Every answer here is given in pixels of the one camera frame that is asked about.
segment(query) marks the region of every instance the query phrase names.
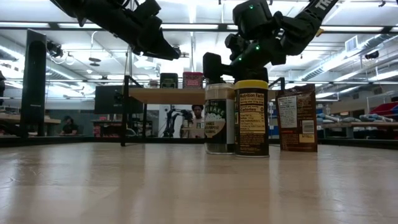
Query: ceiling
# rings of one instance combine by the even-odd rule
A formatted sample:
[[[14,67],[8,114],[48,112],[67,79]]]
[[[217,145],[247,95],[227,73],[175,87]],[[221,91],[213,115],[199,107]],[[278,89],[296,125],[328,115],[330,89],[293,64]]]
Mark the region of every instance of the ceiling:
[[[218,0],[158,0],[157,2],[162,8],[157,16],[164,23],[233,24],[233,8],[243,1],[221,1],[221,5],[218,4]],[[294,17],[307,4],[307,0],[274,0],[270,10],[271,13],[280,11],[285,16]],[[392,26],[390,27],[391,31],[398,31],[397,27],[393,28],[398,24],[396,1],[386,1],[383,7],[378,7],[378,5],[380,5],[380,1],[340,1],[325,18],[323,25]],[[4,37],[14,44],[7,45],[10,50],[24,47],[27,34],[25,28],[15,29],[10,26],[8,29],[9,24],[7,22],[76,23],[76,19],[68,17],[49,0],[0,0],[0,8],[3,9],[0,14],[0,24],[2,24],[0,25],[2,27],[0,37]],[[347,40],[358,36],[358,43],[362,43],[375,36],[375,34],[365,34],[366,32],[359,34],[357,32],[358,29],[371,29],[367,27],[340,27],[336,29],[337,31],[334,33],[325,33],[314,38],[302,52],[302,55],[288,57],[285,65],[267,65],[271,79],[285,77],[287,80],[301,80],[303,75],[310,71],[310,68],[323,65],[331,56],[336,56],[344,51]],[[37,30],[46,34],[48,40],[62,44],[65,56],[55,59],[55,62],[66,69],[63,71],[64,73],[70,72],[87,79],[99,79],[104,75],[107,75],[109,79],[121,79],[125,72],[129,72],[129,64],[126,60],[127,43],[115,38],[109,32],[98,29],[98,32],[93,36],[94,30],[90,29],[48,30],[38,28]],[[184,71],[202,72],[201,61],[206,52],[220,54],[223,63],[229,64],[230,51],[224,46],[224,40],[228,34],[229,32],[217,32],[217,30],[213,32],[164,31],[165,39],[171,45],[179,45],[182,52],[190,55],[189,58],[180,58],[173,62],[149,58],[148,62],[143,63],[145,68],[139,68],[137,67],[139,63],[134,63],[132,73],[138,81],[145,80],[141,81],[141,83],[145,83],[148,80],[158,80],[159,72],[176,72],[180,76]],[[378,45],[380,57],[377,60],[398,53],[396,52],[398,50],[396,43],[397,39],[391,38],[391,41]],[[67,54],[72,55],[74,60],[71,57],[66,58]],[[88,60],[89,57],[101,59],[100,66],[92,67],[91,61]],[[331,67],[320,75],[310,78],[309,81],[333,81],[360,68],[371,67],[374,63],[376,63],[376,60],[362,60],[361,62],[361,57],[356,55],[350,57],[344,63],[339,63],[338,66]],[[396,63],[396,60],[391,60],[385,65],[378,66],[378,68],[390,66],[394,63]],[[369,77],[372,76],[372,72],[375,71],[370,68],[368,71]],[[349,80],[355,80],[358,77],[363,80],[361,74],[350,77]],[[318,85],[318,88],[324,91],[325,86]]]

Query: air vent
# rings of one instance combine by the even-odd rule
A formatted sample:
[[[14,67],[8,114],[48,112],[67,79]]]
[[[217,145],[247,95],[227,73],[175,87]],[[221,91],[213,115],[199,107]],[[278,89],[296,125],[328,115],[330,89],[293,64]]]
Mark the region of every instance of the air vent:
[[[346,46],[346,52],[355,50],[358,47],[358,36],[355,36],[350,40],[347,40],[345,46]]]
[[[375,88],[373,90],[373,94],[375,94],[375,95],[378,95],[378,94],[381,94],[381,93],[383,93],[383,89],[381,87]]]

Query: wooden tabletop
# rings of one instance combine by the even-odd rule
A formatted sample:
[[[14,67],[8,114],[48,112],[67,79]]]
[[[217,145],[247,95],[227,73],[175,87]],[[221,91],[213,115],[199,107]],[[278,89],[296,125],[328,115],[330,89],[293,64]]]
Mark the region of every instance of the wooden tabletop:
[[[323,124],[323,128],[350,128],[350,127],[398,127],[398,122],[348,122]]]
[[[20,115],[16,114],[5,114],[5,113],[0,113],[0,119],[4,121],[8,121],[11,123],[19,123],[21,120]],[[60,124],[61,120],[59,119],[51,119],[51,118],[44,118],[44,123],[46,124]]]
[[[146,104],[204,105],[204,89],[130,88],[130,96]],[[275,98],[275,91],[268,91],[268,100]]]

